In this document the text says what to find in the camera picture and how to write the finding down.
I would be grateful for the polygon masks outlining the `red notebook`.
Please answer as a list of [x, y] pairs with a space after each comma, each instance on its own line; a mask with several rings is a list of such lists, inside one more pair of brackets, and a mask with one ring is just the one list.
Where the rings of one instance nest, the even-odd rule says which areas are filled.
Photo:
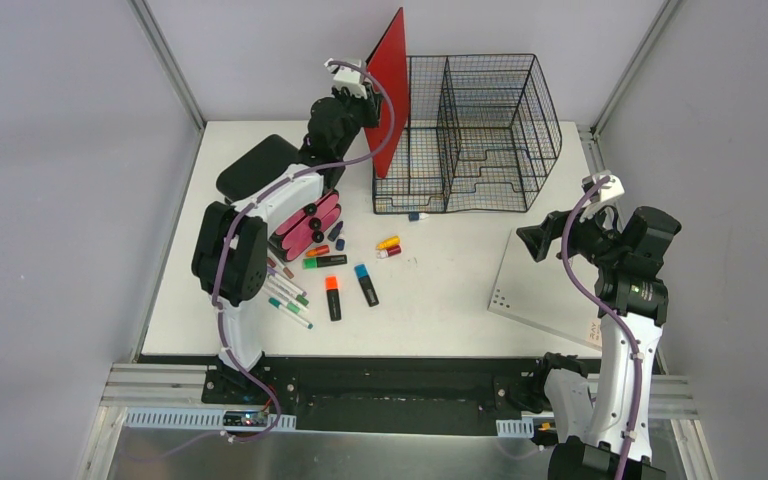
[[364, 129], [371, 151], [384, 144], [383, 149], [372, 159], [375, 177], [384, 179], [388, 175], [410, 111], [408, 59], [402, 7], [397, 10], [368, 56], [367, 71], [384, 87], [395, 109], [395, 114], [392, 114], [386, 101], [383, 100], [379, 126]]

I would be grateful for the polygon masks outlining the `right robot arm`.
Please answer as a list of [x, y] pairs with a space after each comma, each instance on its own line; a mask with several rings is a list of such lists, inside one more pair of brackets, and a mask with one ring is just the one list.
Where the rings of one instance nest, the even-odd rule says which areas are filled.
[[550, 479], [664, 479], [652, 464], [649, 394], [669, 294], [657, 275], [681, 224], [654, 207], [637, 208], [623, 230], [606, 228], [602, 208], [591, 218], [555, 211], [537, 226], [517, 229], [533, 260], [559, 239], [560, 260], [581, 256], [598, 270], [585, 292], [599, 309], [602, 360], [591, 391], [582, 361], [548, 353], [523, 387], [526, 408], [552, 410], [557, 444]]

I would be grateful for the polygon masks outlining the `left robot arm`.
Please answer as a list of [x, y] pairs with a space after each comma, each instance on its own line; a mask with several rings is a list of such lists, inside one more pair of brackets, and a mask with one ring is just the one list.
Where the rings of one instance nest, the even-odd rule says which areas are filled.
[[265, 390], [265, 378], [252, 369], [263, 348], [248, 309], [266, 283], [271, 240], [285, 238], [283, 224], [318, 216], [361, 130], [383, 126], [385, 137], [393, 136], [392, 102], [371, 87], [360, 95], [333, 88], [310, 114], [301, 145], [271, 134], [220, 173], [216, 188], [223, 198], [206, 207], [191, 261], [217, 312], [219, 358], [235, 369], [226, 389], [241, 404], [257, 402]]

